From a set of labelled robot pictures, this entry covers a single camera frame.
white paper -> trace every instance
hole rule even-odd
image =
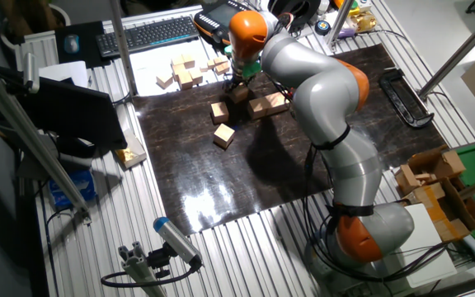
[[[40,76],[42,78],[48,78],[58,82],[61,82],[67,78],[72,78],[75,86],[85,88],[89,87],[89,77],[87,76],[86,63],[83,61],[40,68]]]

monitor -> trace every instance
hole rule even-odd
[[[22,82],[23,73],[0,67],[0,74]],[[16,96],[38,129],[60,137],[85,139],[98,148],[125,149],[127,143],[109,94],[40,78],[36,94]],[[0,112],[0,121],[5,118]]]

metal stand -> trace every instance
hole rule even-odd
[[[5,84],[0,80],[0,111],[16,130],[23,142],[38,158],[47,173],[58,183],[60,189],[68,197],[74,207],[81,213],[84,223],[90,223],[88,207],[80,191],[65,172],[58,159],[43,145],[38,130],[32,124],[31,118],[14,96],[8,95]]]
[[[333,25],[331,32],[327,35],[327,45],[332,52],[336,51],[336,39],[346,22],[347,16],[350,13],[351,6],[355,0],[345,0],[338,11],[338,17],[336,18],[335,24]]]
[[[128,79],[129,95],[137,96],[137,84],[135,83],[135,75],[131,60],[129,59],[128,41],[125,39],[124,27],[122,26],[122,17],[120,16],[120,5],[118,0],[110,0],[111,9],[113,10],[113,28],[115,30],[116,43],[119,45],[120,57],[124,65],[125,76]]]
[[[475,46],[475,32],[468,37],[468,39],[461,45],[461,47],[450,57],[448,61],[434,74],[434,76],[426,83],[426,85],[419,91],[419,97],[426,98],[428,93],[446,77],[452,69],[470,52]]]

work surface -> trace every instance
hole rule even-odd
[[[391,30],[403,33],[397,21],[388,12],[382,0],[374,0],[372,13],[379,21],[377,30]],[[171,12],[159,12],[146,16],[134,16],[124,19],[126,28],[143,26],[153,21],[171,17],[193,16],[200,7],[189,7]],[[112,32],[111,22],[104,22],[105,32]],[[306,27],[299,42],[320,53],[331,54],[325,45],[325,39],[314,35]],[[415,49],[406,40],[384,32],[359,35],[353,39],[342,40],[337,46],[339,52],[349,52],[376,44],[383,44],[395,64],[404,71],[407,81],[419,89],[431,77],[416,54]],[[192,49],[204,53],[205,59],[214,59],[217,54],[203,40],[174,45],[181,47],[177,53]],[[26,37],[26,43],[16,48],[16,62],[22,69],[21,61],[26,53],[35,54],[40,67],[58,64],[58,54],[53,31]],[[144,60],[136,59],[139,55]],[[158,50],[150,50],[131,55],[134,68],[154,67],[160,59],[169,61],[168,55]],[[127,81],[119,59],[111,65],[87,70],[91,77],[91,88],[107,92],[112,101],[122,99],[127,93]],[[155,75],[168,71],[165,68],[154,69],[155,74],[137,79],[139,89],[148,87],[152,94],[164,91],[154,84]],[[206,80],[221,80],[212,73]],[[438,92],[445,92],[437,87]],[[475,132],[457,110],[452,101],[439,95],[429,95],[427,106],[435,113],[434,123],[450,147],[458,147],[475,141]],[[123,127],[134,130],[143,140],[139,121],[131,102],[119,104],[117,108]],[[130,247],[139,241],[146,252],[162,246],[162,239],[153,232],[153,221],[165,216],[165,210],[153,170],[153,160],[148,158],[130,170],[123,170],[113,153],[93,160],[92,171],[96,180],[98,197],[88,201],[92,224],[84,225],[68,215],[54,217],[45,227],[46,220],[56,211],[49,203],[47,190],[43,197],[36,199],[38,225],[41,243],[44,249],[46,282],[50,296],[135,296],[146,294],[141,289],[118,290],[101,285],[100,278],[107,274],[122,271],[118,247]],[[383,180],[377,193],[376,203],[392,202],[400,199],[396,191],[397,183],[391,171],[383,174]],[[327,199],[332,194],[326,191]],[[327,217],[325,196],[313,196],[309,204],[311,217],[319,226]],[[305,235],[302,201],[296,200],[284,205],[250,214],[244,218],[221,224],[211,229],[188,236],[191,243],[200,250],[205,264],[200,273],[188,278],[164,285],[170,297],[182,296],[328,296],[327,292],[318,293],[318,285],[303,264],[303,254],[308,238]],[[76,218],[75,210],[67,210]],[[188,270],[179,257],[171,259],[167,267],[171,276],[180,276]]]
[[[368,75],[368,100],[348,122],[373,141],[385,168],[444,143],[433,125],[414,130],[402,123],[379,87],[384,69],[393,66],[382,45],[337,58]],[[276,92],[263,73],[249,87],[249,98]],[[217,125],[210,119],[210,104],[219,101],[226,102],[228,125],[236,130],[226,151],[212,143]],[[135,98],[134,105],[167,217],[182,232],[194,233],[303,197],[303,164],[310,141],[289,112],[251,120],[247,101],[233,104],[222,82]],[[327,170],[317,160],[308,193],[330,188],[327,180]]]

blue object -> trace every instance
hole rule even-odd
[[[326,21],[317,21],[314,30],[317,32],[318,35],[325,36],[331,30],[331,26],[329,26],[329,23]]]
[[[169,222],[169,221],[170,220],[167,217],[162,217],[162,218],[156,219],[155,222],[153,222],[153,228],[155,229],[155,232],[158,233],[158,230],[160,230],[162,228],[162,226],[164,226],[164,224]]]
[[[74,185],[82,194],[85,201],[94,199],[96,196],[95,192],[95,181],[92,178],[90,171],[77,171],[69,174],[69,177],[74,182]],[[60,190],[58,184],[54,180],[49,181],[49,191],[53,196],[54,204],[56,206],[68,206],[71,205],[69,198]]]
[[[65,36],[63,41],[63,49],[67,54],[76,54],[80,51],[80,37],[76,34]]]

